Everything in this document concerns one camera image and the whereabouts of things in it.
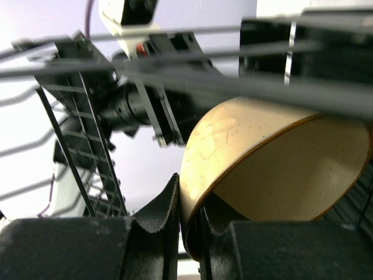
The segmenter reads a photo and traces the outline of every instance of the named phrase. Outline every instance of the metal rack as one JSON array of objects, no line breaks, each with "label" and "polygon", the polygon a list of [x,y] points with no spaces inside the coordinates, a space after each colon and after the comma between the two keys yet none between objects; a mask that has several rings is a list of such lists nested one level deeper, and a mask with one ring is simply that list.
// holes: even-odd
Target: metal rack
[{"label": "metal rack", "polygon": [[[156,134],[158,132],[156,137],[162,145],[184,143],[203,113],[215,104],[236,96],[300,106],[371,123],[373,87],[370,68],[364,64],[370,64],[373,58],[373,31],[368,24],[370,21],[367,20],[372,16],[373,12],[369,10],[348,13],[313,12],[291,18],[247,19],[242,21],[239,28],[163,30],[151,34],[149,40],[142,45],[146,50],[145,56],[114,62],[107,61],[92,44],[94,39],[109,39],[106,36],[87,40],[78,33],[72,38],[46,39],[16,46],[16,51],[10,51],[10,54],[20,55],[50,42],[57,46],[58,53],[45,67],[1,71],[0,79],[36,77],[40,86],[34,90],[41,99],[58,140],[54,160],[65,164],[68,166],[67,170],[71,170],[86,204],[86,215],[96,218],[81,219],[81,223],[77,220],[64,220],[60,223],[55,219],[37,219],[33,223],[23,220],[13,225],[7,234],[12,233],[15,240],[20,240],[25,230],[28,238],[34,236],[34,242],[48,247],[51,244],[48,243],[49,240],[45,240],[45,234],[42,234],[44,239],[37,237],[37,233],[40,233],[39,227],[48,226],[51,234],[64,234],[64,246],[75,252],[75,255],[69,253],[70,257],[86,257],[85,264],[93,260],[96,265],[99,253],[92,251],[92,247],[97,241],[97,235],[100,235],[102,243],[99,249],[104,251],[110,247],[107,252],[112,254],[111,257],[117,265],[110,263],[101,271],[91,265],[94,268],[92,273],[99,277],[97,279],[108,275],[112,279],[149,279],[149,275],[152,275],[152,279],[175,279],[179,234],[178,175],[173,175],[162,194],[136,215],[129,217],[110,159],[110,149],[114,148],[109,141],[112,131],[110,125],[114,122],[100,113],[105,111],[106,105],[109,104],[110,109],[114,110],[113,114],[121,120],[125,119],[126,133],[129,135],[133,135],[142,125],[152,125]],[[290,29],[294,22],[297,25],[295,44],[289,46]],[[196,47],[198,44],[195,40],[190,39],[191,33],[229,30],[241,32],[241,49],[238,51],[203,53]],[[182,44],[175,44],[170,40],[169,37],[175,37],[175,34],[183,39]],[[288,55],[292,56],[291,80],[289,86],[285,86],[283,78]],[[212,67],[211,59],[227,57],[240,57],[240,78],[223,76]],[[120,96],[125,90],[120,87],[113,73],[116,73],[115,76],[126,76],[132,82],[132,89],[137,90],[134,94],[139,95],[140,100],[146,103],[142,104],[139,111],[145,111],[148,119],[138,118],[141,114],[136,115],[133,112],[131,117],[123,116],[123,112],[118,111],[121,107],[111,104],[111,98]],[[48,102],[46,90],[64,104],[68,118],[63,123],[56,120],[53,114],[54,104]],[[1,101],[0,107],[22,102],[30,94],[33,93],[28,92],[12,100]],[[177,99],[183,98],[189,102],[188,109],[184,111],[175,105]],[[35,145],[25,145],[21,149],[0,152],[0,156],[33,147]],[[107,200],[100,196],[89,197],[87,189],[93,185],[82,181],[79,169],[97,172],[103,185],[99,189],[106,194]],[[49,182],[50,180],[45,180],[27,186],[24,190],[30,191]],[[12,195],[15,193],[3,195],[0,200]],[[212,203],[212,196],[200,210],[198,220],[203,251],[200,260],[201,277],[209,280],[225,279],[224,277],[251,279],[249,276],[255,279],[290,279],[292,276],[298,279],[369,279],[373,275],[372,197],[373,161],[370,161],[355,186],[325,214],[324,221],[320,223],[243,222],[242,216],[228,209],[227,205],[220,204],[216,207],[219,202]],[[109,216],[126,217],[99,218]],[[84,234],[86,239],[75,237],[68,230],[62,230],[66,228]],[[114,241],[110,234],[104,233],[110,231],[116,234],[117,239]],[[255,262],[256,256],[263,257],[264,253],[273,252],[281,246],[279,236],[288,236],[281,242],[294,249],[294,254],[290,258],[283,254],[281,262],[265,257],[265,261],[262,259],[261,263]],[[305,251],[302,236],[307,236],[315,242],[312,250]],[[81,248],[75,248],[83,243],[86,243],[86,248],[89,249],[87,254],[90,255],[84,255]],[[331,253],[327,250],[331,249],[337,263],[334,266],[330,265],[328,260]],[[38,250],[40,251],[35,250],[32,253],[35,256],[44,256],[45,249]],[[51,259],[55,263],[60,265],[59,261],[66,261],[62,260],[57,250],[52,251]],[[358,257],[348,258],[348,254]],[[308,266],[292,267],[294,263],[298,264],[300,259],[308,261]],[[42,269],[39,263],[34,265]],[[48,265],[53,267],[51,270],[56,269],[52,261],[48,262]],[[78,272],[82,267],[83,263],[72,264],[66,261],[64,269],[67,277],[77,279],[77,276],[82,277]],[[35,268],[32,270],[33,278],[42,275],[40,271],[34,270]],[[67,270],[77,273],[73,276]],[[17,274],[18,271],[13,270],[12,273],[14,279],[24,279]],[[52,277],[54,274],[48,271],[45,275]]]}]

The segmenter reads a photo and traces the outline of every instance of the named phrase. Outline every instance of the metal rod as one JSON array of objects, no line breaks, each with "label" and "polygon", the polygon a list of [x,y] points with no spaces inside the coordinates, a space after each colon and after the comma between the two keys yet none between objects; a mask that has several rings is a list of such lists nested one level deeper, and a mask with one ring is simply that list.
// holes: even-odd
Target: metal rod
[{"label": "metal rod", "polygon": [[36,88],[37,87],[32,87],[32,88],[28,89],[27,91],[23,92],[20,95],[17,95],[15,97],[11,97],[11,98],[8,98],[8,99],[0,100],[0,108],[6,107],[6,106],[16,105],[16,104],[19,104],[19,103],[22,103],[22,102],[26,101],[27,99],[31,98],[35,94],[35,89]]},{"label": "metal rod", "polygon": [[89,214],[94,217],[96,216],[96,214],[94,213],[94,210],[93,210],[93,207],[91,205],[91,202],[89,200],[89,197],[88,197],[88,194],[86,192],[86,189],[84,188],[84,184],[82,182],[82,179],[80,178],[80,175],[79,175],[79,172],[78,170],[76,169],[76,166],[74,164],[74,161],[69,153],[69,148],[66,144],[66,142],[64,141],[64,135],[62,134],[62,131],[61,129],[59,128],[59,125],[58,125],[58,122],[54,116],[54,113],[52,111],[52,108],[50,107],[50,104],[48,102],[48,99],[43,91],[43,89],[40,87],[36,90],[37,94],[39,95],[40,97],[40,100],[45,108],[45,111],[47,112],[47,115],[51,121],[51,124],[52,124],[52,127],[54,129],[54,132],[56,133],[56,136],[57,136],[57,140],[59,142],[59,145],[61,147],[61,151],[62,153],[64,154],[65,156],[65,159],[71,169],[71,172],[74,176],[74,179],[76,181],[76,184],[78,185],[78,188],[79,188],[79,191],[80,191],[80,194],[82,195],[83,197],[83,200],[87,206],[87,209],[88,209],[88,212]]},{"label": "metal rod", "polygon": [[45,179],[43,181],[39,181],[37,183],[33,183],[31,185],[27,185],[25,187],[22,187],[19,190],[7,192],[6,194],[0,195],[0,201],[8,200],[8,199],[10,199],[12,197],[17,197],[18,195],[38,190],[39,188],[43,188],[43,187],[49,185],[50,182],[51,182],[51,179],[48,178],[48,179]]},{"label": "metal rod", "polygon": [[[68,119],[67,117],[64,117],[62,119],[62,121],[59,122],[59,125],[63,124],[67,119]],[[42,146],[43,144],[47,143],[48,140],[53,137],[53,135],[54,135],[54,131],[51,128],[40,139],[38,139],[36,141],[29,142],[29,143],[19,145],[19,146],[16,146],[16,147],[11,147],[11,148],[5,149],[5,150],[0,150],[0,158],[2,158],[4,156],[11,156],[11,155],[14,155],[16,153],[22,153],[24,151],[28,151],[28,150],[31,150],[31,149],[38,148],[38,147]]]},{"label": "metal rod", "polygon": [[128,211],[127,211],[125,203],[124,203],[122,192],[121,192],[121,189],[120,189],[119,184],[118,184],[117,175],[115,174],[114,166],[112,165],[112,161],[111,161],[111,158],[110,158],[109,151],[108,151],[107,147],[105,146],[105,142],[106,142],[105,136],[104,136],[103,130],[101,128],[100,120],[98,119],[98,114],[96,112],[96,108],[93,106],[92,96],[91,96],[91,94],[89,92],[90,89],[87,88],[86,81],[84,80],[84,78],[83,78],[83,76],[82,76],[81,73],[79,73],[79,76],[80,76],[80,80],[82,81],[83,88],[84,88],[84,90],[86,92],[88,104],[89,104],[89,107],[90,107],[90,109],[92,111],[93,120],[94,120],[94,123],[96,125],[98,136],[100,137],[100,140],[101,140],[101,144],[103,146],[105,158],[106,158],[107,164],[108,164],[109,169],[110,169],[110,173],[111,173],[113,181],[114,181],[113,182],[114,186],[117,189],[119,201],[121,203],[124,215],[128,215]]},{"label": "metal rod", "polygon": [[[153,34],[177,34],[177,33],[195,33],[195,34],[214,34],[214,33],[231,33],[239,32],[240,30],[252,30],[254,27],[252,24],[247,24],[246,26],[216,26],[216,27],[201,27],[195,29],[162,29],[162,30],[143,30],[143,31],[134,31],[133,33],[127,34],[97,34],[90,36],[89,41],[109,41],[109,40],[118,40],[118,39],[135,39],[139,37],[146,37]],[[49,43],[78,43],[81,42],[81,38],[70,37],[47,37],[42,39],[33,40],[36,44],[49,44]]]},{"label": "metal rod", "polygon": [[256,73],[244,78],[216,78],[208,72],[177,67],[158,73],[123,71],[123,74],[130,80],[141,79],[146,85],[180,92],[203,94],[207,91],[230,98],[242,96],[373,121],[373,87],[368,85],[293,78],[286,86],[282,75]]},{"label": "metal rod", "polygon": [[106,70],[120,70],[128,67],[135,67],[139,64],[151,64],[151,63],[179,63],[186,61],[196,60],[207,60],[210,58],[230,58],[230,57],[257,57],[281,54],[284,52],[292,51],[295,53],[319,51],[324,47],[323,44],[314,41],[299,41],[294,46],[289,46],[288,41],[279,43],[265,43],[255,44],[249,47],[244,47],[240,50],[224,50],[224,51],[211,51],[204,54],[191,54],[182,53],[177,55],[159,55],[156,57],[146,57],[133,59],[131,61],[122,62],[108,62],[108,61],[86,61],[79,65],[54,65],[49,67],[28,67],[0,71],[0,79],[19,78],[24,76],[46,76],[46,75],[62,75],[71,72],[94,72],[94,71],[106,71]]},{"label": "metal rod", "polygon": [[10,59],[12,56],[17,55],[19,53],[20,53],[19,50],[14,50],[14,49],[2,51],[0,52],[0,61]]}]

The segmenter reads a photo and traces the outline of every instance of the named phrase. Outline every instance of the wire rack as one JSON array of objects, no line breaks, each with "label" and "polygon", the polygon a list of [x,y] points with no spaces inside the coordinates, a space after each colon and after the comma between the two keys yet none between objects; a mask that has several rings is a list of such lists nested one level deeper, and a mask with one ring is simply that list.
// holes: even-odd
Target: wire rack
[{"label": "wire rack", "polygon": [[[275,24],[291,24],[296,22],[297,26],[306,26],[323,28],[328,30],[341,30],[346,33],[353,33],[365,36],[371,36],[371,29],[356,29],[348,23],[332,25],[328,22],[320,20],[305,20],[302,17],[281,18],[281,19],[263,19],[261,22],[275,23]],[[215,27],[212,29],[198,29],[198,30],[164,30],[163,33],[191,33],[208,34],[208,33],[227,33],[237,32],[242,30],[241,27]],[[136,33],[127,35],[130,37],[142,37],[147,35],[145,33]],[[103,41],[118,39],[120,36],[92,36],[91,41]],[[86,44],[86,38],[82,34],[78,34],[73,38],[49,38],[45,40],[36,41],[35,45],[43,45],[45,43],[54,42],[55,44],[65,44],[76,42],[78,44]],[[0,108],[11,104],[25,102],[30,95],[39,95],[40,100],[47,112],[51,121],[52,129],[48,131],[36,143],[28,143],[22,147],[16,147],[11,150],[0,152],[0,157],[11,155],[14,153],[23,152],[42,145],[47,139],[53,136],[55,132],[58,140],[58,149],[61,150],[64,160],[66,161],[66,170],[70,169],[80,190],[81,197],[86,204],[86,214],[92,216],[117,216],[127,215],[125,208],[125,200],[119,189],[119,182],[115,175],[114,166],[110,158],[110,143],[105,139],[105,131],[100,124],[100,116],[97,114],[96,104],[94,103],[95,94],[100,92],[100,89],[92,89],[87,86],[87,73],[97,74],[100,71],[116,70],[118,76],[125,75],[129,79],[136,81],[140,80],[145,85],[149,86],[164,86],[171,90],[180,90],[181,88],[196,89],[199,91],[210,90],[217,93],[224,93],[231,97],[237,95],[246,96],[250,98],[257,98],[271,102],[279,102],[296,106],[303,106],[313,110],[323,110],[328,113],[337,113],[348,115],[349,117],[357,117],[371,122],[373,120],[373,94],[372,87],[369,85],[352,85],[340,84],[325,81],[315,80],[297,80],[291,79],[289,86],[279,86],[277,82],[272,79],[272,76],[258,76],[253,78],[245,77],[245,79],[237,78],[222,78],[219,80],[215,76],[208,73],[200,72],[196,76],[191,76],[183,72],[157,72],[149,73],[141,70],[141,66],[147,64],[177,64],[187,61],[201,61],[211,58],[227,58],[227,57],[261,57],[273,54],[288,54],[292,53],[307,53],[314,51],[322,51],[325,48],[322,42],[317,41],[298,41],[293,46],[289,42],[273,42],[268,44],[257,44],[236,50],[211,51],[209,53],[179,53],[172,55],[150,56],[146,58],[139,58],[127,62],[108,62],[104,59],[84,60],[81,55],[75,52],[70,55],[69,59],[62,59],[57,57],[53,63],[47,64],[43,68],[32,69],[8,69],[0,72],[0,79],[7,79],[9,77],[19,78],[23,76],[63,76],[74,73],[74,85],[66,85],[61,88],[56,84],[48,83],[47,80],[39,79],[40,86],[31,91],[16,96],[9,100],[0,101]],[[7,55],[20,55],[25,51],[24,49],[17,49],[10,51]],[[5,59],[6,55],[0,55],[0,59]],[[74,116],[76,125],[80,128],[68,129],[68,125],[64,126],[64,122],[58,122],[54,116],[57,103],[48,102],[45,91],[64,90],[73,96],[73,104],[65,112],[69,116]],[[314,98],[305,98],[305,96],[313,95]],[[96,172],[98,178],[83,182],[79,174],[78,162],[81,158],[88,159],[90,166],[85,168]],[[14,195],[25,191],[32,191],[40,188],[46,184],[51,183],[50,179],[25,186],[21,191],[9,193],[0,197],[0,201],[8,199]],[[89,195],[89,190],[95,188],[98,194],[95,197]],[[358,182],[350,189],[350,191],[323,217],[327,221],[343,221],[346,223],[354,223],[361,226],[371,237],[373,237],[373,161],[371,160],[363,175],[358,179]]]},{"label": "wire rack", "polygon": [[[57,42],[56,46],[58,51],[52,54],[51,59],[49,58],[50,55],[45,56],[45,65],[47,67],[55,64],[69,65],[71,63],[71,58],[74,56],[84,57],[87,52],[85,54],[84,52],[82,54],[79,53],[80,43],[84,44],[86,51],[93,54],[92,59],[97,59],[95,55],[100,55],[99,51],[95,49],[93,45],[87,45],[85,37],[79,32],[73,38],[62,40],[60,44]],[[30,43],[32,47],[28,44],[26,45],[27,47],[18,50],[15,48],[15,51],[8,51],[8,53],[4,53],[0,58],[4,60],[10,59],[17,54],[29,51],[30,48],[37,48],[43,44]],[[51,204],[56,183],[61,181],[61,178],[66,176],[67,172],[70,172],[76,181],[79,193],[71,204],[54,212],[52,214],[53,216],[60,216],[63,213],[71,211],[77,206],[81,199],[84,200],[86,205],[82,215],[100,217],[127,215],[124,197],[119,187],[120,182],[114,171],[115,163],[111,160],[110,156],[109,147],[112,144],[107,141],[106,132],[100,124],[100,117],[93,104],[93,100],[97,99],[97,95],[105,92],[101,90],[100,87],[105,86],[106,90],[110,90],[111,87],[116,85],[118,79],[110,80],[110,85],[105,83],[97,85],[97,89],[88,88],[87,82],[92,84],[92,79],[102,78],[100,73],[88,79],[81,73],[73,72],[73,74],[73,76],[69,76],[67,73],[67,75],[49,77],[34,75],[39,83],[38,86],[11,99],[0,101],[0,108],[14,106],[22,102],[27,102],[32,95],[38,94],[52,126],[38,141],[2,150],[0,151],[0,157],[27,152],[46,144],[51,138],[55,137],[57,141],[54,159],[59,158],[59,162],[64,164],[64,168],[60,170],[57,176],[53,174],[51,178],[2,195],[0,196],[0,201],[34,191],[49,184],[50,193],[48,206],[37,214],[40,218],[45,217],[45,213],[48,211]],[[50,102],[47,94],[54,90],[66,94],[59,96],[59,100]],[[55,115],[56,112],[64,113],[64,118],[58,121]]]}]

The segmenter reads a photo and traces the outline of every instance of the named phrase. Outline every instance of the cable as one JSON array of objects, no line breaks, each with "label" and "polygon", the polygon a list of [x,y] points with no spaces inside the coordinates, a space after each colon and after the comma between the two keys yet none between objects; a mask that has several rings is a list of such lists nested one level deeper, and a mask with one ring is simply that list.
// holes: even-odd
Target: cable
[{"label": "cable", "polygon": [[43,218],[44,214],[48,211],[49,207],[51,206],[52,195],[53,195],[53,186],[54,186],[54,181],[55,180],[56,180],[56,177],[55,177],[55,174],[53,173],[52,177],[51,177],[51,183],[50,183],[50,189],[49,189],[48,204],[40,213],[38,213],[36,215],[38,218]]},{"label": "cable", "polygon": [[91,28],[91,16],[92,16],[93,4],[94,4],[94,0],[87,0],[85,22],[84,22],[84,33],[87,38],[91,37],[90,28]]}]

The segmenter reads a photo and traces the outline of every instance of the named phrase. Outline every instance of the tan ceramic bowl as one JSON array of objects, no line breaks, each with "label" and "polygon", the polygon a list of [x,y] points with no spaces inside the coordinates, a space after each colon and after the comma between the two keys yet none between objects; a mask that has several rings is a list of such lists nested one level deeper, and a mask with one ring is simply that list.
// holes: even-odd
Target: tan ceramic bowl
[{"label": "tan ceramic bowl", "polygon": [[182,160],[186,251],[198,260],[189,232],[210,192],[253,221],[310,221],[355,183],[371,146],[360,122],[243,98],[216,106],[192,131]]}]

